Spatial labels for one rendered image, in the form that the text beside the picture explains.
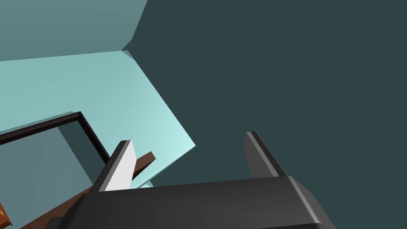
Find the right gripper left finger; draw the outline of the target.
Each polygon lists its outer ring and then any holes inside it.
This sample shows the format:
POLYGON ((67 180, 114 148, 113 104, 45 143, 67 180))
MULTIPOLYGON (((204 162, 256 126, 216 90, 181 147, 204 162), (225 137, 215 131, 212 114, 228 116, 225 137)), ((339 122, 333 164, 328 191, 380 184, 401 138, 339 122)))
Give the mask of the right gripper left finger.
POLYGON ((130 189, 136 160, 133 142, 121 141, 93 184, 91 192, 130 189))

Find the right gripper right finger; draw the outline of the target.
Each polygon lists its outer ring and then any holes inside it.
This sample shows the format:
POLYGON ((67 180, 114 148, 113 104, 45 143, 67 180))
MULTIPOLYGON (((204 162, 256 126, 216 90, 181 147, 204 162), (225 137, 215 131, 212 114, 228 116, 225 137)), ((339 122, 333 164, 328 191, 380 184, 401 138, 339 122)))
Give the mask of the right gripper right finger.
POLYGON ((287 176, 257 132, 245 133, 244 154, 253 178, 287 176))

